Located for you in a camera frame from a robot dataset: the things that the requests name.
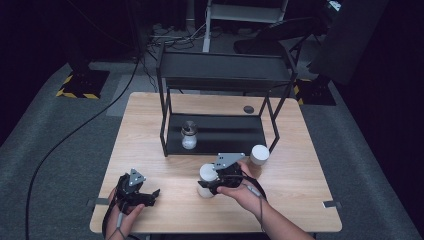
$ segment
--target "black metal shelf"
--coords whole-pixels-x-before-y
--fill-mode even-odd
[[[181,126],[194,121],[199,133],[197,146],[187,150],[181,144]],[[216,155],[242,152],[250,155],[252,148],[266,145],[259,116],[220,116],[197,114],[172,114],[168,124],[166,148],[168,154]]]
[[[290,63],[291,73],[286,63]],[[295,65],[287,52],[281,57],[166,52],[164,44],[159,53],[156,73],[163,114],[160,138],[165,156],[216,155],[224,152],[249,155],[253,146],[267,146],[261,121],[265,108],[271,117],[275,134],[269,147],[271,152],[279,140],[275,119],[297,76]],[[162,79],[166,83],[166,96]],[[285,86],[277,107],[273,111],[266,94],[257,115],[202,115],[174,113],[172,110],[170,89],[268,93],[276,86]],[[194,121],[199,129],[197,146],[191,150],[183,148],[181,143],[181,126],[187,120]]]

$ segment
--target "cable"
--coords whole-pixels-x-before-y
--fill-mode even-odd
[[[136,65],[134,67],[133,73],[131,75],[130,81],[128,82],[128,84],[124,88],[124,90],[121,92],[121,94],[115,100],[113,100],[110,104],[108,104],[106,107],[104,107],[100,112],[98,112],[97,114],[95,114],[94,116],[92,116],[91,118],[89,118],[87,121],[85,121],[79,127],[77,127],[76,129],[74,129],[73,131],[71,131],[70,133],[68,133],[64,138],[62,138],[62,140],[60,140],[58,143],[56,143],[56,145],[54,145],[47,152],[47,154],[43,157],[43,159],[41,160],[41,162],[38,164],[37,168],[34,171],[34,174],[32,175],[31,182],[30,182],[29,188],[28,188],[28,193],[27,193],[26,208],[25,208],[25,239],[26,240],[29,240],[29,207],[30,207],[30,201],[31,201],[32,187],[34,185],[35,178],[36,178],[36,176],[38,174],[38,171],[40,170],[41,166],[46,161],[46,159],[50,156],[50,154],[54,150],[56,150],[56,148],[59,147],[63,142],[65,142],[65,140],[67,140],[69,137],[71,137],[74,133],[76,133],[78,130],[80,130],[81,128],[83,128],[85,125],[87,125],[93,119],[97,118],[100,114],[102,114],[104,111],[106,111],[108,108],[110,108],[113,104],[115,104],[122,97],[122,95],[124,95],[124,93],[128,89],[128,86],[131,84],[131,82],[132,82],[132,80],[134,78],[135,72],[137,71],[137,68],[138,68],[139,61],[140,60],[138,59]]]
[[[143,71],[144,71],[144,73],[146,73],[146,75],[149,77],[149,82],[150,82],[150,85],[152,85],[153,86],[153,89],[155,90],[155,93],[157,93],[158,92],[158,88],[157,88],[157,86],[156,86],[156,83],[155,83],[155,79],[152,77],[152,75],[150,75],[150,73],[149,73],[149,70],[147,69],[147,67],[146,67],[146,55],[143,55],[143,58],[140,60],[141,61],[141,64],[143,65]]]
[[[197,35],[200,33],[200,31],[205,27],[206,23],[203,24],[202,26],[200,26],[193,34],[189,34],[187,36],[183,36],[183,37],[177,37],[177,39],[174,40],[168,40],[168,41],[163,41],[163,42],[158,42],[158,39],[154,39],[152,40],[149,44],[147,44],[148,47],[159,47],[162,43],[167,45],[167,47],[172,47],[175,48],[177,50],[183,50],[183,49],[188,49],[188,48],[192,48],[194,46],[193,41],[203,38],[203,36],[201,37],[197,37]],[[185,45],[185,44],[191,44],[190,47],[185,47],[185,48],[176,48],[175,45]]]
[[[157,61],[158,59],[150,52],[150,51],[148,51],[147,50],[147,53],[153,58],[153,59],[155,59],[155,61]]]
[[[75,10],[77,10],[77,12],[79,14],[81,14],[81,16],[87,20],[88,23],[90,23],[95,29],[97,29],[99,32],[101,32],[102,34],[104,34],[106,37],[110,38],[111,40],[115,41],[116,43],[119,43],[125,47],[129,47],[131,49],[134,49],[134,46],[131,46],[127,43],[121,42],[120,40],[112,37],[111,35],[109,35],[108,33],[106,33],[105,31],[103,31],[101,28],[99,28],[86,14],[84,14],[84,12],[81,11],[81,9],[79,9],[73,2],[71,2],[70,0],[66,0],[73,8],[75,8]]]
[[[116,192],[117,192],[117,189],[119,187],[118,184],[115,187],[115,193],[113,194],[112,201],[110,201],[109,207],[108,207],[108,209],[106,211],[106,214],[105,214],[105,216],[103,218],[103,222],[102,222],[102,235],[103,235],[104,238],[106,238],[106,230],[107,230],[107,225],[108,225],[108,222],[109,222],[110,214],[111,214],[113,208],[116,206]],[[125,240],[125,236],[124,236],[124,234],[121,231],[121,223],[122,223],[122,217],[123,217],[122,216],[122,213],[123,213],[122,211],[119,213],[119,219],[117,221],[116,229],[110,235],[109,239],[111,239],[112,236],[115,235],[116,231],[119,231],[121,233],[122,238]],[[137,238],[136,236],[131,235],[131,234],[128,234],[128,237],[129,238],[132,238],[134,240],[140,240],[139,238]]]
[[[190,46],[189,47],[175,47],[177,45],[186,45],[186,44],[190,44]],[[189,40],[189,42],[187,42],[187,43],[177,43],[177,42],[174,42],[169,47],[171,47],[171,48],[173,48],[175,50],[185,50],[185,49],[193,48],[194,47],[194,44],[193,44],[193,40]]]
[[[253,193],[253,195],[255,195],[256,197],[259,198],[259,205],[260,205],[260,209],[261,209],[261,216],[260,216],[260,219],[259,219],[259,223],[261,224],[262,232],[265,232],[265,230],[263,228],[263,211],[262,211],[262,199],[265,199],[265,198],[264,198],[264,196],[262,196],[262,194],[258,190],[256,190],[252,186],[244,184],[244,183],[242,183],[242,185],[246,186],[247,189],[249,189],[249,191],[251,193]]]

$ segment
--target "white bottle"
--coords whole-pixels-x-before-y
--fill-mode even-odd
[[[193,121],[186,121],[181,129],[182,145],[185,149],[193,149],[197,145],[197,125]]]

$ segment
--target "shelf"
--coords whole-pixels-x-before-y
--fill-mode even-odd
[[[169,88],[270,90],[290,81],[283,57],[164,52],[160,76]]]
[[[291,74],[286,62],[290,63]],[[269,146],[270,152],[275,147],[280,138],[275,119],[290,93],[297,70],[287,51],[283,56],[167,52],[165,45],[162,45],[156,74],[163,113],[160,138],[165,156],[216,155],[224,152],[248,155],[255,145],[267,145],[261,122],[263,113],[269,114],[275,134]],[[284,86],[278,105],[272,107],[268,93],[272,88]],[[266,96],[255,116],[188,114],[172,110],[171,89],[255,91],[264,92]],[[198,145],[192,150],[184,149],[181,143],[181,127],[188,120],[199,127]]]
[[[211,19],[275,23],[282,19],[279,8],[259,8],[235,5],[211,5]]]
[[[181,126],[187,120],[194,121],[199,130],[196,135],[197,145],[190,150],[181,144]],[[216,155],[242,152],[248,156],[257,144],[266,146],[260,116],[170,115],[166,144],[168,154]]]

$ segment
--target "black strap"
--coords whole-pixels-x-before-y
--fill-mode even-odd
[[[253,184],[253,186],[255,186],[259,192],[261,192],[262,196],[265,198],[266,200],[266,194],[264,189],[262,188],[262,186],[259,184],[258,180],[256,180],[255,178],[249,177],[249,176],[243,176],[244,179],[246,179],[247,181],[251,182]]]

